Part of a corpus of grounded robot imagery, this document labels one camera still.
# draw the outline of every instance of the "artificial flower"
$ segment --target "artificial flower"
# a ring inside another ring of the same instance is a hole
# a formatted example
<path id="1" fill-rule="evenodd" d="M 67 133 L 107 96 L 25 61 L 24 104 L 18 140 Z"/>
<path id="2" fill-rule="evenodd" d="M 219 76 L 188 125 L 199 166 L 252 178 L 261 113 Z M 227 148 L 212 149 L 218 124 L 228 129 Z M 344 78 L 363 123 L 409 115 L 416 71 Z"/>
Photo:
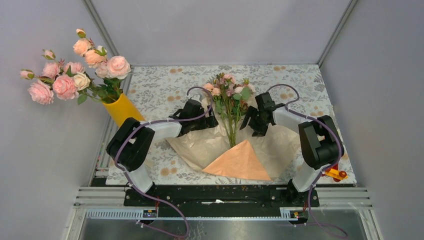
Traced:
<path id="1" fill-rule="evenodd" d="M 37 80 L 37 82 L 31 83 L 31 87 L 28 88 L 28 92 L 31 95 L 33 101 L 47 105 L 53 103 L 53 91 L 47 84 Z"/>

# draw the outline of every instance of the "floral tablecloth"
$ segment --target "floral tablecloth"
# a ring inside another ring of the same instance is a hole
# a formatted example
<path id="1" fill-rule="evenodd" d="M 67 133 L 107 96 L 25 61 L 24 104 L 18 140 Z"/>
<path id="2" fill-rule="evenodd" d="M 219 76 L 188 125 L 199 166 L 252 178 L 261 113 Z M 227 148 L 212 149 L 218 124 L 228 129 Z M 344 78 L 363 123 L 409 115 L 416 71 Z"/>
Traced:
<path id="1" fill-rule="evenodd" d="M 330 115 L 335 119 L 333 106 L 317 65 L 141 66 L 134 68 L 127 95 L 147 120 L 160 120 L 184 106 L 188 99 L 186 92 L 190 87 L 203 86 L 210 77 L 221 72 L 232 74 L 240 81 L 242 78 L 249 78 L 257 93 L 263 93 L 275 84 L 289 84 L 300 94 L 300 100 L 292 104 L 291 108 L 310 116 Z M 295 98 L 295 93 L 289 88 L 276 87 L 270 93 L 276 103 L 286 103 Z M 195 171 L 178 156 L 167 141 L 154 144 L 147 159 L 152 163 L 147 171 L 157 185 L 270 184 Z M 299 150 L 291 165 L 271 184 L 287 184 L 300 169 L 302 162 Z M 346 171 L 348 175 L 340 184 L 356 183 L 347 153 L 339 162 L 339 170 Z M 126 183 L 123 173 L 111 162 L 106 184 Z M 325 176 L 318 183 L 336 182 Z"/>

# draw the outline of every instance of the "gray wall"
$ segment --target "gray wall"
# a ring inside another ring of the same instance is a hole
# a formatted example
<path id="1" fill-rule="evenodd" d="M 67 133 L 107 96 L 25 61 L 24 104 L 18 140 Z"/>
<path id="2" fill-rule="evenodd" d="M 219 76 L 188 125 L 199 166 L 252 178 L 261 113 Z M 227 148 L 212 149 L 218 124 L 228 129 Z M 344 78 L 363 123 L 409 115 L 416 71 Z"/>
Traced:
<path id="1" fill-rule="evenodd" d="M 384 239 L 422 239 L 424 1 L 362 0 L 321 68 Z"/>
<path id="2" fill-rule="evenodd" d="M 316 63 L 349 0 L 93 0 L 131 64 Z"/>
<path id="3" fill-rule="evenodd" d="M 101 37 L 82 1 L 14 0 L 0 3 L 0 239 L 57 240 L 78 191 L 88 182 L 106 111 L 87 101 L 31 100 L 21 68 L 40 74 L 42 49 L 67 61 L 76 28 Z"/>

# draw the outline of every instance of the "pink flower bud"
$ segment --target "pink flower bud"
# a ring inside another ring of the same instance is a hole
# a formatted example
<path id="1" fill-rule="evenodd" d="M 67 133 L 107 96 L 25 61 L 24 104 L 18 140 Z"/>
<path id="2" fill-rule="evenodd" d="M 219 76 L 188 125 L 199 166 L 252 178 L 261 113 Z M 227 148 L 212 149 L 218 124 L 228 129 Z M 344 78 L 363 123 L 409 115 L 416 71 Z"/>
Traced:
<path id="1" fill-rule="evenodd" d="M 86 32 L 84 31 L 84 29 L 80 29 L 80 28 L 77 28 L 76 29 L 76 34 L 78 35 L 78 37 L 79 38 L 81 38 L 81 39 L 83 39 L 83 38 L 85 38 L 86 37 Z"/>
<path id="2" fill-rule="evenodd" d="M 31 80 L 34 78 L 34 73 L 29 69 L 22 69 L 22 71 L 20 71 L 20 78 Z"/>
<path id="3" fill-rule="evenodd" d="M 51 50 L 43 50 L 44 51 L 44 57 L 47 60 L 53 60 L 56 58 L 55 53 L 52 52 Z"/>

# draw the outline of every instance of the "pink rose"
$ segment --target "pink rose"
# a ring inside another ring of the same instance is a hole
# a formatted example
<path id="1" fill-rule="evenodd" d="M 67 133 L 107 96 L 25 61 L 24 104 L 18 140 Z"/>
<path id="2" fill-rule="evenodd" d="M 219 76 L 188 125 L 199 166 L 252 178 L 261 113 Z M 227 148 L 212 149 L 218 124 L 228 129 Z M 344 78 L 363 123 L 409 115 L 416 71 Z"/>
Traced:
<path id="1" fill-rule="evenodd" d="M 217 87 L 212 89 L 212 96 L 219 96 L 221 94 L 221 90 Z"/>
<path id="2" fill-rule="evenodd" d="M 92 44 L 90 41 L 87 40 L 87 38 L 81 38 L 73 45 L 73 51 L 80 55 L 81 57 L 84 56 L 84 54 L 89 50 L 89 48 L 92 47 Z"/>
<path id="3" fill-rule="evenodd" d="M 68 68 L 70 67 L 70 73 L 76 74 L 77 72 L 84 73 L 86 71 L 85 67 L 81 62 L 68 62 L 65 67 L 63 68 L 64 74 L 68 71 Z"/>
<path id="4" fill-rule="evenodd" d="M 231 79 L 232 84 L 236 84 L 236 77 L 231 74 L 225 74 L 224 79 Z"/>
<path id="5" fill-rule="evenodd" d="M 20 78 L 21 79 L 27 79 L 27 80 L 33 79 L 34 78 L 34 72 L 31 71 L 31 70 L 22 69 L 22 71 L 20 71 Z"/>
<path id="6" fill-rule="evenodd" d="M 46 59 L 48 60 L 53 60 L 56 58 L 55 53 L 49 50 L 44 50 L 44 55 L 43 55 Z"/>
<path id="7" fill-rule="evenodd" d="M 243 91 L 243 87 L 242 86 L 238 86 L 234 89 L 234 93 L 239 94 Z"/>
<path id="8" fill-rule="evenodd" d="M 131 71 L 131 66 L 123 56 L 114 56 L 107 61 L 107 70 L 112 78 L 124 79 Z"/>
<path id="9" fill-rule="evenodd" d="M 74 80 L 68 75 L 61 75 L 56 78 L 53 83 L 53 91 L 56 92 L 57 98 L 62 100 L 74 99 L 78 96 Z"/>
<path id="10" fill-rule="evenodd" d="M 212 90 L 214 89 L 214 85 L 212 85 L 208 82 L 203 86 L 203 88 L 208 90 L 209 92 L 212 92 Z"/>
<path id="11" fill-rule="evenodd" d="M 109 78 L 110 76 L 108 71 L 108 64 L 102 61 L 100 65 L 97 67 L 97 69 L 95 70 L 95 74 L 97 75 L 97 77 L 101 79 Z"/>
<path id="12" fill-rule="evenodd" d="M 33 82 L 31 87 L 28 88 L 28 92 L 31 94 L 32 100 L 39 104 L 47 105 L 53 103 L 53 91 L 40 80 Z"/>
<path id="13" fill-rule="evenodd" d="M 106 56 L 100 56 L 94 49 L 85 53 L 85 62 L 88 64 L 89 68 L 97 68 L 103 61 L 106 61 Z"/>
<path id="14" fill-rule="evenodd" d="M 46 62 L 41 75 L 55 79 L 56 75 L 58 75 L 60 72 L 61 68 L 59 67 L 59 64 L 56 62 Z"/>

